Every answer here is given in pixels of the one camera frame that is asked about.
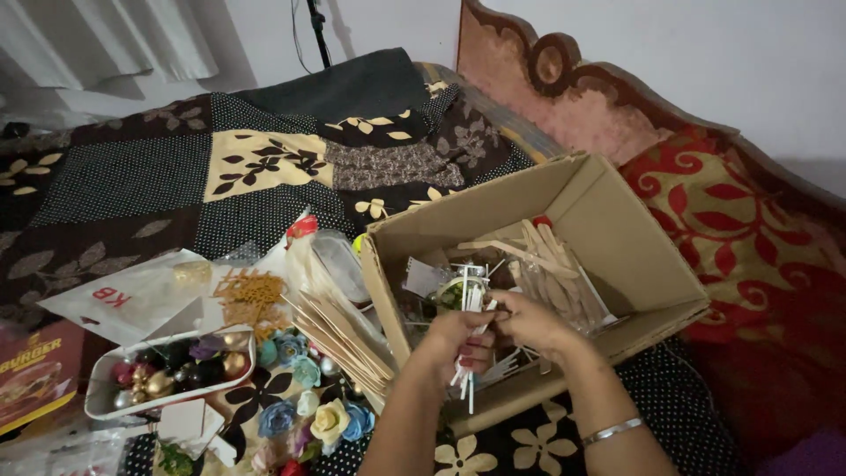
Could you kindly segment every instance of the bed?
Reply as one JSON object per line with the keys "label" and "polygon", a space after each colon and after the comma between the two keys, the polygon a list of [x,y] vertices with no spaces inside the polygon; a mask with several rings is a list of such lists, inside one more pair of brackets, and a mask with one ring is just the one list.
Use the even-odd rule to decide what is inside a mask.
{"label": "bed", "polygon": [[[210,259],[247,241],[265,252],[306,206],[353,239],[389,214],[586,150],[621,167],[711,292],[706,319],[617,368],[682,473],[736,473],[741,454],[754,464],[846,421],[842,200],[737,130],[611,64],[583,63],[575,39],[538,38],[474,0],[457,72],[373,55],[0,144],[0,317],[44,325],[56,319],[36,305],[44,297],[181,247]],[[356,85],[367,93],[350,101]],[[337,101],[297,100],[314,91]],[[323,382],[324,400],[336,383]],[[211,397],[239,471],[261,443],[259,409],[298,392],[289,370],[259,369]],[[571,408],[562,394],[475,435],[445,432],[438,474],[584,473]],[[312,471],[354,473],[366,443],[344,442]],[[149,440],[130,452],[126,464],[153,471]],[[226,472],[213,457],[195,466]]]}

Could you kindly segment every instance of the wooden headboard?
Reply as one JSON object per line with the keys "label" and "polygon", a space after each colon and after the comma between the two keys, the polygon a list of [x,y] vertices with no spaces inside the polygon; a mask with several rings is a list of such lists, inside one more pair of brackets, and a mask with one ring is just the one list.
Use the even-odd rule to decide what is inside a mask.
{"label": "wooden headboard", "polygon": [[787,171],[739,130],[677,108],[624,69],[583,61],[572,36],[539,38],[525,20],[464,0],[457,71],[563,147],[601,152],[617,165],[685,125],[701,125],[722,150],[737,152],[750,176],[783,208],[846,233],[846,199]]}

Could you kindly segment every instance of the forearm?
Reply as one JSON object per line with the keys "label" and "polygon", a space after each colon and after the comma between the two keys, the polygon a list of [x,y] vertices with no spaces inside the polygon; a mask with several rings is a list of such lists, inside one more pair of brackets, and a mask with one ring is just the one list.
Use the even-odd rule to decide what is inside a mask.
{"label": "forearm", "polygon": [[[584,438],[638,416],[611,365],[581,339],[562,338],[556,363],[563,369],[579,435]],[[585,449],[589,474],[672,475],[675,468],[646,426],[629,429]]]}
{"label": "forearm", "polygon": [[435,473],[435,436],[444,385],[412,354],[387,399],[359,476]]}

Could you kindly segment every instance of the white curtain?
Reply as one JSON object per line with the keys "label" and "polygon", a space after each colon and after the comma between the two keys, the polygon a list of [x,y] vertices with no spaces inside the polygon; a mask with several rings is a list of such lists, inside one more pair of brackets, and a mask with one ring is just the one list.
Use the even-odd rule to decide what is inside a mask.
{"label": "white curtain", "polygon": [[184,0],[0,0],[0,73],[20,86],[83,90],[153,69],[165,81],[217,65]]}

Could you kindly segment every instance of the white tray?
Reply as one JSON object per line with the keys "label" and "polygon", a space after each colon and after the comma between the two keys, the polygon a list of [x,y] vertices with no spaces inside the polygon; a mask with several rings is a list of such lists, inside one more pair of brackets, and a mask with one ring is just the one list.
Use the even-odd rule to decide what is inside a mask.
{"label": "white tray", "polygon": [[162,337],[161,339],[141,342],[140,344],[136,344],[131,347],[118,347],[117,349],[100,357],[100,359],[97,360],[97,363],[94,364],[94,368],[91,370],[91,380],[88,383],[88,392],[85,395],[85,413],[88,414],[89,417],[97,420],[110,420],[112,418],[125,417],[127,415],[144,412],[145,410],[150,410],[152,408],[170,405],[171,403],[175,403],[177,401],[191,400],[198,396],[212,393],[213,391],[236,387],[241,385],[241,383],[253,373],[253,369],[255,369],[255,335],[250,334],[250,369],[240,379],[230,380],[228,382],[208,386],[203,389],[190,390],[173,394],[171,396],[164,396],[162,398],[157,398],[156,400],[141,403],[140,405],[125,408],[124,410],[114,409],[114,397],[118,393],[117,385],[113,385],[112,383],[112,366],[115,363],[122,361],[127,355],[141,349],[157,346],[159,344],[166,344],[176,340],[188,339],[198,335],[201,335],[198,331],[170,335],[168,337]]}

